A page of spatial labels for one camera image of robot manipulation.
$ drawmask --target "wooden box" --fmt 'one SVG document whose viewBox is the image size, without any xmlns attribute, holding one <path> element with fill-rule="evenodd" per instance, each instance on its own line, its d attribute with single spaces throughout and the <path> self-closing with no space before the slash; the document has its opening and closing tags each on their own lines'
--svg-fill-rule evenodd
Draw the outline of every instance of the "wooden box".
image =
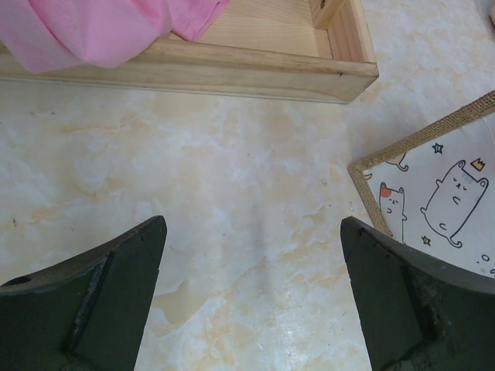
<svg viewBox="0 0 495 371">
<path fill-rule="evenodd" d="M 348 103 L 377 78 L 361 0 L 231 0 L 199 43 L 158 39 L 116 69 L 35 75 L 0 44 L 10 80 Z"/>
</svg>

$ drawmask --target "crown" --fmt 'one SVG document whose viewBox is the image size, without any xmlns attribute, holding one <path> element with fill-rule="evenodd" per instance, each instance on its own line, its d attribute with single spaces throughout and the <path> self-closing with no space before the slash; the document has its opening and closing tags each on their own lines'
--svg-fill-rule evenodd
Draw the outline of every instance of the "crown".
<svg viewBox="0 0 495 371">
<path fill-rule="evenodd" d="M 479 172 L 484 169 L 485 165 L 486 165 L 486 163 L 481 161 L 481 158 L 478 158 L 478 159 L 474 160 L 473 162 L 471 162 L 471 166 L 474 167 Z"/>
</svg>

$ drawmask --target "black star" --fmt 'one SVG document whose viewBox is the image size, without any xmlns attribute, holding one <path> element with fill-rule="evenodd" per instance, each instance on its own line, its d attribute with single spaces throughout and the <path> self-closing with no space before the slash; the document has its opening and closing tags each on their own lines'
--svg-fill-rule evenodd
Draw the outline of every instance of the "black star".
<svg viewBox="0 0 495 371">
<path fill-rule="evenodd" d="M 421 239 L 423 240 L 423 244 L 424 245 L 428 245 L 428 246 L 432 246 L 430 243 L 432 242 L 427 236 L 423 236 L 421 237 Z"/>
<path fill-rule="evenodd" d="M 432 148 L 435 150 L 435 153 L 443 154 L 442 152 L 443 145 L 439 145 L 438 143 L 435 143 L 435 145 L 433 145 Z"/>
</svg>

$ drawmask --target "cartoon tail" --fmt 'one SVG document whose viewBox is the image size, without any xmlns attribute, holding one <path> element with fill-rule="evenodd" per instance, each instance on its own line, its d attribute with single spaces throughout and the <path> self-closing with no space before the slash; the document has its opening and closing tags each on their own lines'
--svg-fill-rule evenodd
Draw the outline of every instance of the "cartoon tail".
<svg viewBox="0 0 495 371">
<path fill-rule="evenodd" d="M 463 246 L 463 243 L 461 241 L 454 242 L 454 241 L 452 241 L 451 237 L 449 237 L 448 240 L 449 240 L 450 244 L 457 249 L 460 249 Z"/>
</svg>

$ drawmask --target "red patch on cartoon head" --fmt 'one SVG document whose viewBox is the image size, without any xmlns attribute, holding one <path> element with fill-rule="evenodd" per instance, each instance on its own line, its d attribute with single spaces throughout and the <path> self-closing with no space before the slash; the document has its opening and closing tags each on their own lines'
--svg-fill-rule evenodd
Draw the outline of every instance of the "red patch on cartoon head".
<svg viewBox="0 0 495 371">
<path fill-rule="evenodd" d="M 380 196 L 387 198 L 390 197 L 391 195 L 392 195 L 391 189 L 387 188 L 387 185 L 384 182 L 382 182 L 380 185 Z"/>
</svg>

